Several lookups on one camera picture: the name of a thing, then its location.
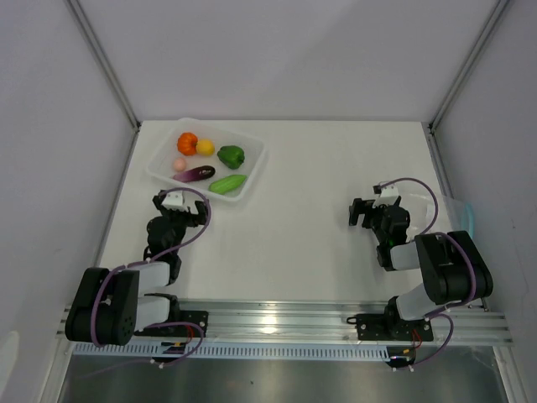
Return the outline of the green toy bitter gourd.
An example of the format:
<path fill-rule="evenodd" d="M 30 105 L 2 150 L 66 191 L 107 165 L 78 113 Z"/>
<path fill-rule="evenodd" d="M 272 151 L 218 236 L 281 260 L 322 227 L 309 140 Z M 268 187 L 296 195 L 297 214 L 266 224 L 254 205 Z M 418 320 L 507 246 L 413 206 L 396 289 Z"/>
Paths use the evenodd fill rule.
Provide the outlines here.
<path fill-rule="evenodd" d="M 209 191 L 218 195 L 225 195 L 231 191 L 235 191 L 246 181 L 245 175 L 229 175 L 214 181 L 209 185 Z"/>

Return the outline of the purple toy eggplant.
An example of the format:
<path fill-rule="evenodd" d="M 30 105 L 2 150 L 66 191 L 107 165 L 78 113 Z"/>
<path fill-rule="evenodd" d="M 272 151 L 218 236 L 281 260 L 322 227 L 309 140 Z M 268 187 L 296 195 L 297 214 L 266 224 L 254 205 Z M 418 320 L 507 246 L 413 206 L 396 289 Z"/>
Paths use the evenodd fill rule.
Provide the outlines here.
<path fill-rule="evenodd" d="M 181 171 L 172 176 L 174 181 L 190 183 L 204 181 L 212 178 L 216 174 L 216 169 L 210 165 L 203 165 L 190 170 Z"/>

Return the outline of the green toy bell pepper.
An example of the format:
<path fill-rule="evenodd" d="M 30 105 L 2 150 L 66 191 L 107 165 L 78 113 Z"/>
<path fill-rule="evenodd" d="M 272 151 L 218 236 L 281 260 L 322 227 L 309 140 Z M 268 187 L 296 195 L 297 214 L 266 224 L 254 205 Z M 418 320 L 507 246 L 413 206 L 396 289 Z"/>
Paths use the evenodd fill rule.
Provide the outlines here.
<path fill-rule="evenodd" d="M 244 163 L 245 153 L 236 145 L 226 145 L 218 150 L 217 157 L 227 168 L 237 170 Z"/>

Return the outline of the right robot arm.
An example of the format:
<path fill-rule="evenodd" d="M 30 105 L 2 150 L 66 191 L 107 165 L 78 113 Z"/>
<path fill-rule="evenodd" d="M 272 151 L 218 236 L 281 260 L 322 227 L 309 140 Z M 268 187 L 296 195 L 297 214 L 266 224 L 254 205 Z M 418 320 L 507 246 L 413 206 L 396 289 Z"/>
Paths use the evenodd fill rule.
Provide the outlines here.
<path fill-rule="evenodd" d="M 349 225 L 363 217 L 362 227 L 375 235 L 383 269 L 421 274 L 421 283 L 390 298 L 383 312 L 347 318 L 361 341 L 409 341 L 414 336 L 431 341 L 431 319 L 493 291 L 492 275 L 467 231 L 421 234 L 409 241 L 410 213 L 400 201 L 399 196 L 388 201 L 356 198 L 349 207 Z"/>

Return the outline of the yellow toy lemon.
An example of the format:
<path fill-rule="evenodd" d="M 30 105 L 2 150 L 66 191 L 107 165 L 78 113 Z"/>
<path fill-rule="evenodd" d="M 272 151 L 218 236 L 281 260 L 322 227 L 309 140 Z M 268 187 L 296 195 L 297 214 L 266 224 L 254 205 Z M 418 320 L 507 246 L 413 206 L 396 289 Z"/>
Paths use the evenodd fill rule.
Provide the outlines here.
<path fill-rule="evenodd" d="M 196 153 L 203 156 L 211 156 L 215 153 L 215 145 L 209 139 L 199 139 L 196 144 Z"/>

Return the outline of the pink toy egg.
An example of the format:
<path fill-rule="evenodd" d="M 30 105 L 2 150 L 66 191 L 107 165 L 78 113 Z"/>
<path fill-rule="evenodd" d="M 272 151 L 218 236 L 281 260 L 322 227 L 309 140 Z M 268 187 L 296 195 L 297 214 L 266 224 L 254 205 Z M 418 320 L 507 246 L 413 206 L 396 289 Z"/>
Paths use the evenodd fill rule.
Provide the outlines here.
<path fill-rule="evenodd" d="M 184 171 L 187 167 L 187 163 L 183 158 L 177 158 L 173 163 L 173 169 L 176 172 Z"/>

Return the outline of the right aluminium frame post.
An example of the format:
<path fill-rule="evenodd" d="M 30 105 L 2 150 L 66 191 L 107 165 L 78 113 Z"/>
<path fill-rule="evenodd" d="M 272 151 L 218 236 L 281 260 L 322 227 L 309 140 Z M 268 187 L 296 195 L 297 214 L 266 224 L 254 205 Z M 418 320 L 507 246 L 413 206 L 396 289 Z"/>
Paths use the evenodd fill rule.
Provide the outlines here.
<path fill-rule="evenodd" d="M 439 107 L 436 109 L 433 118 L 429 122 L 428 129 L 432 135 L 435 135 L 437 132 L 441 122 L 450 111 L 450 108 L 456 101 L 466 81 L 477 66 L 482 53 L 492 40 L 494 31 L 500 25 L 508 8 L 511 6 L 511 3 L 512 1 L 509 0 L 497 0 L 494 2 L 492 11 L 488 14 L 482 27 L 478 30 L 477 37 L 473 40 L 472 45 L 470 46 L 467 55 L 464 57 L 453 81 L 449 85 L 445 96 L 442 98 Z"/>

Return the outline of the left aluminium frame post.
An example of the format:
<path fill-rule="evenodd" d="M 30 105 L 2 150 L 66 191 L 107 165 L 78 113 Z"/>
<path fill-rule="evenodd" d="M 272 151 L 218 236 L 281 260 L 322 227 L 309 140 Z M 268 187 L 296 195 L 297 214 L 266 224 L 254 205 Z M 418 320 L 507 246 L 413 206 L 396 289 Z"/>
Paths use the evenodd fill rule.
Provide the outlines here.
<path fill-rule="evenodd" d="M 81 1 L 65 0 L 64 4 L 66 5 L 73 21 L 79 29 L 81 37 L 86 42 L 86 46 L 90 51 L 91 56 L 95 60 L 124 117 L 127 119 L 132 129 L 138 130 L 141 123 L 133 110 L 131 102 L 128 100 L 128 96 L 123 88 L 123 85 L 117 76 L 117 72 L 113 68 L 107 52 L 102 46 L 96 30 L 93 28 Z"/>

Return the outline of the aluminium frame post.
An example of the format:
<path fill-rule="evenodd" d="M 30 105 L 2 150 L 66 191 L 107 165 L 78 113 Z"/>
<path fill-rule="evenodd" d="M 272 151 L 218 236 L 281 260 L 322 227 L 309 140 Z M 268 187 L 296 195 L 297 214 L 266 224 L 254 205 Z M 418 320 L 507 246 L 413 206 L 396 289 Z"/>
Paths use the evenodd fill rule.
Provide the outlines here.
<path fill-rule="evenodd" d="M 90 51 L 91 56 L 95 60 L 124 117 L 127 119 L 132 129 L 138 130 L 141 123 L 133 110 L 131 102 L 128 100 L 128 96 L 123 88 L 123 85 L 117 76 L 117 72 L 113 68 L 107 52 L 102 46 L 96 30 L 93 28 L 81 1 L 65 0 L 64 4 L 66 5 L 73 21 L 79 29 L 81 37 L 86 42 L 86 46 Z"/>
<path fill-rule="evenodd" d="M 488 14 L 482 27 L 478 30 L 477 37 L 473 40 L 472 45 L 470 46 L 467 55 L 464 57 L 453 81 L 449 85 L 445 96 L 442 98 L 439 107 L 436 109 L 433 118 L 429 122 L 428 129 L 432 135 L 435 135 L 437 132 L 441 122 L 450 111 L 450 108 L 456 101 L 466 81 L 477 66 L 482 53 L 492 40 L 494 31 L 500 25 L 508 8 L 511 6 L 511 3 L 512 1 L 509 0 L 497 0 L 494 2 L 492 11 Z"/>

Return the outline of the aluminium mounting rail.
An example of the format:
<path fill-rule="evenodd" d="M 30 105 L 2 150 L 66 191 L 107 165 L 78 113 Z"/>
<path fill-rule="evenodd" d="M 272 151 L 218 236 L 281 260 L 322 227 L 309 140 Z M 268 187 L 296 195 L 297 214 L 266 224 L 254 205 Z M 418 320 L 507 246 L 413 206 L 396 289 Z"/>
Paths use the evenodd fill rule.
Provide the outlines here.
<path fill-rule="evenodd" d="M 357 330 L 346 319 L 380 313 L 385 302 L 180 300 L 183 310 L 207 311 L 206 340 L 229 343 L 357 343 Z M 505 315 L 482 304 L 454 308 L 450 346 L 504 347 L 514 343 Z"/>

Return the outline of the white perforated plastic basket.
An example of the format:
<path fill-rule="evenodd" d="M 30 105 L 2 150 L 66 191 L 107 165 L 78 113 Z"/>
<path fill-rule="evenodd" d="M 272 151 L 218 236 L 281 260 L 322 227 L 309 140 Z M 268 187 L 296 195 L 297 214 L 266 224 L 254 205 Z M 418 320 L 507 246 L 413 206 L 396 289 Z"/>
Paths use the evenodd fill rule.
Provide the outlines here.
<path fill-rule="evenodd" d="M 245 160 L 238 169 L 232 170 L 225 166 L 216 154 L 209 156 L 199 154 L 185 156 L 177 148 L 177 141 L 183 133 L 192 133 L 198 139 L 210 140 L 215 146 L 215 151 L 218 151 L 224 146 L 237 146 L 244 151 Z M 171 128 L 167 129 L 161 136 L 161 140 L 157 143 L 153 154 L 147 160 L 146 172 L 154 179 L 175 187 L 185 184 L 183 181 L 173 179 L 173 176 L 177 174 L 174 169 L 174 162 L 178 158 L 185 160 L 185 168 L 187 170 L 209 165 L 216 170 L 213 177 L 204 179 L 203 181 L 190 182 L 187 186 L 198 190 L 210 198 L 225 202 L 239 202 L 248 194 L 258 179 L 266 154 L 267 149 L 263 141 L 249 134 L 234 129 L 220 128 L 206 121 L 182 118 L 174 121 Z M 212 182 L 229 175 L 244 175 L 246 179 L 238 188 L 224 195 L 218 195 L 209 190 Z"/>

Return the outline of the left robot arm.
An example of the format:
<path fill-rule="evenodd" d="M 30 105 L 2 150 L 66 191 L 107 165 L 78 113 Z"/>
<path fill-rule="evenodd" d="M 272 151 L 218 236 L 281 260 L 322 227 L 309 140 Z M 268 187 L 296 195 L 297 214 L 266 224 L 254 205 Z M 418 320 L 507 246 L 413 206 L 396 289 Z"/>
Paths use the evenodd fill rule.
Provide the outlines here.
<path fill-rule="evenodd" d="M 211 221 L 211 204 L 199 191 L 193 208 L 171 205 L 186 192 L 179 187 L 154 196 L 159 215 L 146 226 L 147 244 L 141 260 L 115 269 L 91 267 L 84 271 L 65 320 L 68 340 L 103 348 L 124 346 L 133 336 L 158 331 L 165 336 L 203 336 L 203 326 L 186 321 L 177 299 L 162 292 L 179 278 L 179 251 L 199 238 L 186 239 L 188 228 L 204 233 Z"/>

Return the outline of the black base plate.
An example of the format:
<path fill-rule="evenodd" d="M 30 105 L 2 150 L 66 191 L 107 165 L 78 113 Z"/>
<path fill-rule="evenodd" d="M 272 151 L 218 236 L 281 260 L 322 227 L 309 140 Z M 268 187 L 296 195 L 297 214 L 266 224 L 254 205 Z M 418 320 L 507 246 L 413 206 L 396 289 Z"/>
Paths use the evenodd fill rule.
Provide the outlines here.
<path fill-rule="evenodd" d="M 425 320 L 405 321 L 389 314 L 357 314 L 347 317 L 360 341 L 432 342 L 432 326 Z"/>
<path fill-rule="evenodd" d="M 153 338 L 198 338 L 205 335 L 208 327 L 209 314 L 207 311 L 172 311 L 163 321 L 163 327 L 147 326 L 136 331 L 135 336 Z"/>

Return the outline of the clear zip top bag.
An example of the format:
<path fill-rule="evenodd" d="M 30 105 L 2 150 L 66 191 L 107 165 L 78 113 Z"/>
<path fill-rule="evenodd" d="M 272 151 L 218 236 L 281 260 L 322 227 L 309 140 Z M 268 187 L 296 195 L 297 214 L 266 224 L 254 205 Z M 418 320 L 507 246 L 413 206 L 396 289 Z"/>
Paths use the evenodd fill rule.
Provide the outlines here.
<path fill-rule="evenodd" d="M 403 193 L 400 206 L 407 210 L 410 215 L 407 238 L 409 241 L 422 233 L 436 217 L 435 223 L 428 233 L 451 231 L 467 231 L 473 238 L 475 221 L 472 206 L 463 201 L 458 201 L 447 196 L 436 195 L 438 204 L 435 214 L 435 203 L 431 196 L 417 193 Z"/>

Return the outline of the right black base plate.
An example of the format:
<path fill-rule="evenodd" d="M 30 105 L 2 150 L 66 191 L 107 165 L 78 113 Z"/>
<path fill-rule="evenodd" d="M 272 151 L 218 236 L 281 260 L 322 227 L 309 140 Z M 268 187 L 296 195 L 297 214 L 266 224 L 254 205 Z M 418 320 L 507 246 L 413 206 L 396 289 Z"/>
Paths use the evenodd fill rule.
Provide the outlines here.
<path fill-rule="evenodd" d="M 357 314 L 347 317 L 360 341 L 432 342 L 432 326 L 425 320 L 405 321 L 389 314 Z"/>

